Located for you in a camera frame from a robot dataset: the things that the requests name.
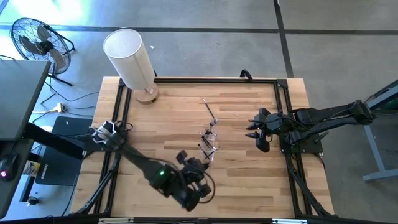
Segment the fan grill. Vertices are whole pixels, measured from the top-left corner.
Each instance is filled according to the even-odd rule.
[[[52,58],[49,53],[46,53],[45,55],[33,54],[32,52],[26,50],[23,44],[20,42],[19,37],[21,36],[27,37],[29,41],[34,44],[41,43],[42,41],[37,35],[38,26],[42,26],[45,28],[45,30],[51,35],[51,37],[47,40],[53,44],[54,49],[58,50],[63,55],[63,58],[65,60],[65,66],[63,66],[62,68],[58,68],[56,66],[54,58]],[[68,46],[66,45],[62,37],[60,37],[44,22],[29,18],[18,19],[12,25],[11,38],[18,52],[23,56],[24,59],[49,60],[51,62],[50,72],[52,72],[55,67],[55,74],[61,74],[68,69],[70,65],[70,54],[67,53],[64,55],[65,52],[69,51]]]

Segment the wooden tabletop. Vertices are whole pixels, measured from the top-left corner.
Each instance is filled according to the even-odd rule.
[[[301,78],[290,78],[290,98],[293,109],[308,107],[307,94]],[[93,126],[110,121],[113,113],[119,77],[104,77],[99,94]],[[127,121],[134,125],[129,132],[129,143],[143,154],[177,163],[175,156],[185,150],[189,157],[200,158],[197,144],[199,132],[211,120],[204,98],[219,119],[219,151],[208,173],[216,182],[216,195],[212,202],[199,204],[186,212],[171,197],[156,192],[142,172],[122,158],[112,216],[135,217],[240,217],[270,218],[293,217],[292,199],[284,155],[279,140],[274,136],[271,150],[263,153],[254,139],[244,134],[249,119],[261,107],[276,113],[273,86],[270,84],[226,83],[158,83],[160,96],[151,105],[143,105],[132,96]],[[119,112],[121,119],[124,97]],[[78,179],[72,212],[89,199],[100,179],[103,152],[93,153],[83,161]],[[333,213],[325,172],[320,160],[303,154],[307,185],[314,196]],[[299,196],[302,210],[303,200]]]

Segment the wooden lamp base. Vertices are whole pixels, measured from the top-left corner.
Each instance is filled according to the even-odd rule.
[[[134,96],[138,102],[142,104],[150,104],[155,102],[159,96],[159,88],[156,83],[152,83],[150,87],[145,90],[134,90]]]

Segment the gray floor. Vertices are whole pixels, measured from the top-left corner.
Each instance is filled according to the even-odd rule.
[[[0,14],[0,24],[33,17],[48,24],[74,26],[277,28],[272,0],[48,0],[42,7],[36,2],[10,0]],[[393,0],[280,0],[280,6],[286,29],[398,29],[398,3]],[[0,30],[0,54],[21,58],[8,32]],[[102,51],[109,32],[61,34],[75,43],[77,51],[72,53],[70,68],[60,75],[75,86],[53,81],[60,93],[69,99],[77,98],[98,91],[104,75],[117,75]],[[287,76],[278,34],[145,32],[142,36],[159,75],[236,77],[245,68],[255,77]],[[313,107],[365,100],[398,78],[396,35],[287,35],[287,44],[294,77],[304,78]],[[45,86],[39,102],[50,94]],[[69,107],[94,106],[96,97],[67,103],[55,96],[45,106],[53,108],[58,102]],[[43,108],[38,104],[35,109]],[[57,116],[50,114],[37,124],[51,126]],[[396,133],[382,131],[396,127],[391,119],[380,118],[373,124],[377,138]],[[346,218],[398,222],[398,179],[368,184],[362,181],[363,174],[377,171],[363,128],[332,130],[322,142],[335,213]],[[383,141],[379,146],[386,167],[397,168],[396,145]],[[5,220],[61,215],[70,187],[35,185],[32,192],[37,192],[42,203],[26,207],[16,199],[23,183],[21,179]]]

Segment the floor fan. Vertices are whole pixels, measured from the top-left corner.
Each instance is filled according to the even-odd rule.
[[[46,23],[30,18],[20,18],[13,23],[11,39],[24,59],[49,60],[52,74],[48,76],[72,86],[71,83],[57,77],[70,65],[70,52],[75,50],[72,41],[60,35]],[[68,48],[65,40],[71,43],[71,49]]]

